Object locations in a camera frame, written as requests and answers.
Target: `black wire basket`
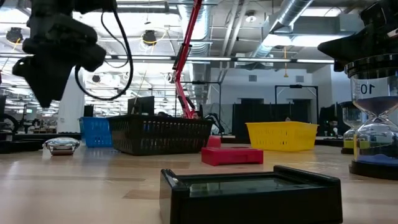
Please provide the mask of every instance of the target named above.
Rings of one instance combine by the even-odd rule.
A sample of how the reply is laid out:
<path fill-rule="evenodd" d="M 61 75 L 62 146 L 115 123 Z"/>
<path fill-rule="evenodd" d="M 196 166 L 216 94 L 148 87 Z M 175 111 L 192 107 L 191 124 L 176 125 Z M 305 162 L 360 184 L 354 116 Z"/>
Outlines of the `black wire basket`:
<path fill-rule="evenodd" d="M 108 118 L 113 147 L 134 156 L 198 153 L 206 146 L 211 121 L 124 115 Z"/>

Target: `wall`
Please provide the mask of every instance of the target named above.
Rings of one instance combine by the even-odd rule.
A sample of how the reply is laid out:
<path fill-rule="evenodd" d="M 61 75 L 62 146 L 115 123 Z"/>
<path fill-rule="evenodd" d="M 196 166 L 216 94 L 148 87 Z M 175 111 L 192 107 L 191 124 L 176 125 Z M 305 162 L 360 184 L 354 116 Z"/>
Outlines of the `wall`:
<path fill-rule="evenodd" d="M 312 85 L 312 74 L 306 70 L 287 70 L 289 77 L 284 77 L 285 70 L 253 70 L 229 69 L 221 86 L 221 104 L 232 105 L 241 103 L 241 98 L 260 98 L 264 103 L 275 103 L 275 85 Z M 212 81 L 216 81 L 219 70 L 213 68 L 211 71 Z M 257 82 L 249 82 L 249 75 L 257 75 Z M 296 83 L 296 76 L 304 76 L 303 83 Z M 219 86 L 212 85 L 208 94 L 208 105 L 219 104 Z M 316 114 L 316 97 L 307 88 L 290 89 L 278 87 L 278 103 L 288 103 L 294 99 L 309 99 L 314 104 L 312 114 Z"/>
<path fill-rule="evenodd" d="M 220 105 L 219 104 L 211 104 L 211 105 L 203 105 L 203 114 L 215 113 L 219 114 Z M 221 125 L 224 127 L 225 134 L 229 134 L 232 132 L 232 114 L 233 114 L 233 105 L 221 105 Z"/>
<path fill-rule="evenodd" d="M 351 82 L 344 72 L 335 72 L 331 66 L 331 90 L 333 102 L 351 101 Z"/>
<path fill-rule="evenodd" d="M 331 66 L 325 66 L 315 71 L 312 74 L 312 83 L 319 89 L 319 108 L 332 105 Z"/>
<path fill-rule="evenodd" d="M 76 84 L 74 71 L 71 72 L 58 111 L 58 133 L 79 133 L 79 118 L 84 114 L 85 94 Z M 79 73 L 80 83 L 83 88 L 83 75 Z"/>

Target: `black container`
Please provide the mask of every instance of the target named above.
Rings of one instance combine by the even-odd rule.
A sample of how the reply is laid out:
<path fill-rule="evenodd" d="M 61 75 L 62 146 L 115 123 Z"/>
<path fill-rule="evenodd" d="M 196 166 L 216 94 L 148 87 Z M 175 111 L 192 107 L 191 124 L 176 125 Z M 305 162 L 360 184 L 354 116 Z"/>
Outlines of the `black container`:
<path fill-rule="evenodd" d="M 211 121 L 124 115 L 108 118 L 113 147 L 135 156 L 198 153 L 206 146 Z"/>
<path fill-rule="evenodd" d="M 43 149 L 42 141 L 0 141 L 0 154 L 34 152 Z"/>
<path fill-rule="evenodd" d="M 248 174 L 160 175 L 163 224 L 342 223 L 340 180 L 288 167 Z"/>

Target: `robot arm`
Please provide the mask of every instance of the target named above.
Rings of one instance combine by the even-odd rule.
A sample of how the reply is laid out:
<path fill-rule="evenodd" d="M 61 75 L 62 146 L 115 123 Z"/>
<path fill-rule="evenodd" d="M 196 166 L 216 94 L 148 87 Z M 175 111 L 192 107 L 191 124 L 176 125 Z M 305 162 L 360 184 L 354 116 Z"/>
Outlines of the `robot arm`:
<path fill-rule="evenodd" d="M 398 53 L 398 1 L 375 2 L 360 14 L 365 28 L 354 35 L 322 43 L 318 50 L 335 59 L 335 71 L 355 60 Z"/>
<path fill-rule="evenodd" d="M 202 0 L 194 0 L 193 2 L 193 10 L 191 12 L 191 17 L 188 23 L 187 31 L 185 32 L 184 42 L 180 47 L 180 51 L 178 52 L 177 59 L 174 62 L 173 69 L 174 71 L 174 82 L 175 82 L 175 89 L 177 91 L 178 100 L 180 101 L 183 114 L 191 119 L 193 113 L 195 112 L 195 107 L 193 103 L 190 102 L 189 98 L 187 98 L 184 94 L 184 90 L 181 86 L 180 79 L 181 79 L 181 72 L 185 66 L 185 62 L 187 62 L 187 57 L 190 52 L 190 42 L 192 37 L 193 28 L 198 18 L 198 13 L 201 8 Z"/>
<path fill-rule="evenodd" d="M 31 0 L 27 22 L 30 38 L 22 44 L 28 54 L 13 67 L 12 73 L 24 77 L 41 107 L 61 100 L 74 66 L 89 72 L 100 67 L 106 51 L 97 44 L 94 28 L 76 21 L 72 12 L 82 14 L 102 9 L 116 12 L 115 0 Z"/>
<path fill-rule="evenodd" d="M 216 113 L 209 113 L 205 116 L 205 119 L 214 122 L 214 125 L 218 128 L 217 134 L 225 133 L 224 127 L 221 125 L 221 121 Z"/>

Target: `metal tin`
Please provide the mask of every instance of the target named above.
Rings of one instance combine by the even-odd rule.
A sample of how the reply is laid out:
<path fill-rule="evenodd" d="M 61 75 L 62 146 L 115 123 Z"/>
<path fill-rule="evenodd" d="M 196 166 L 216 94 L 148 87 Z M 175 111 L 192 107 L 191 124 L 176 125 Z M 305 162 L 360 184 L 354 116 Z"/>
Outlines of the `metal tin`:
<path fill-rule="evenodd" d="M 44 143 L 44 147 L 50 150 L 53 156 L 73 155 L 79 145 L 79 140 L 67 137 L 49 139 Z"/>

